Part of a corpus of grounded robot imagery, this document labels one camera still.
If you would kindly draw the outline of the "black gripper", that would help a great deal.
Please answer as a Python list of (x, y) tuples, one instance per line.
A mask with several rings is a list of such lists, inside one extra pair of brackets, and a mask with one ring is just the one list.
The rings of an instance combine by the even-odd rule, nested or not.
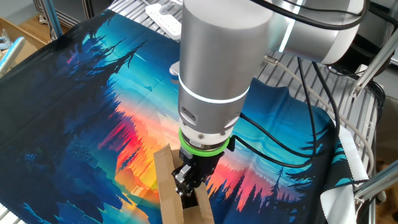
[(191, 154), (182, 147), (180, 148), (179, 157), (182, 165), (172, 171), (175, 179), (176, 189), (180, 197), (191, 197), (194, 188), (201, 185), (202, 182), (211, 176), (224, 152), (215, 156), (203, 157)]

